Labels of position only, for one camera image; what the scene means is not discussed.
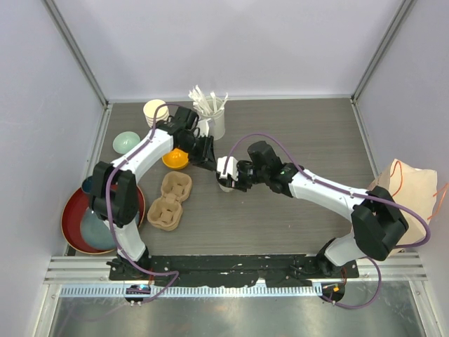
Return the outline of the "paper coffee cup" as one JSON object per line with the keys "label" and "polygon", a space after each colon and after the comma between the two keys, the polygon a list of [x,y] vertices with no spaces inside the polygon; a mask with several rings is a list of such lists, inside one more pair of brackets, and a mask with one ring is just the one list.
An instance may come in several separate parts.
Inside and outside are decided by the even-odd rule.
{"label": "paper coffee cup", "polygon": [[217,182],[223,192],[231,192],[234,190],[234,181],[232,179],[218,178]]}

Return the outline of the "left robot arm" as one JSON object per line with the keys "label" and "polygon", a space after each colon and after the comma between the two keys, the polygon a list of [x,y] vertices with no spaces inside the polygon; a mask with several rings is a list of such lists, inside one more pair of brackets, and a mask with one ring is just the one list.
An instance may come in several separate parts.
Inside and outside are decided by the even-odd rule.
{"label": "left robot arm", "polygon": [[127,260],[124,269],[135,280],[144,279],[150,269],[149,250],[135,219],[139,211],[138,182],[174,149],[187,153],[190,164],[216,170],[213,137],[201,135],[198,114],[180,105],[168,120],[154,123],[130,152],[111,163],[100,161],[93,169],[89,208],[109,228],[118,255]]}

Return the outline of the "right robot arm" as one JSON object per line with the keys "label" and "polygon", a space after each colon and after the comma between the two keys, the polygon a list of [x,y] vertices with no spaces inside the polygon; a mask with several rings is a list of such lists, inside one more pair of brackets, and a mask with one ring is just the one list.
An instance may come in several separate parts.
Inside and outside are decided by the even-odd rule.
{"label": "right robot arm", "polygon": [[395,249],[409,225],[383,187],[353,189],[315,176],[292,162],[283,162],[265,141],[248,148],[250,159],[225,159],[220,177],[227,187],[246,191],[265,184],[272,192],[303,199],[335,212],[351,222],[351,231],[333,238],[316,254],[313,271],[335,276],[353,260],[369,257],[384,261]]}

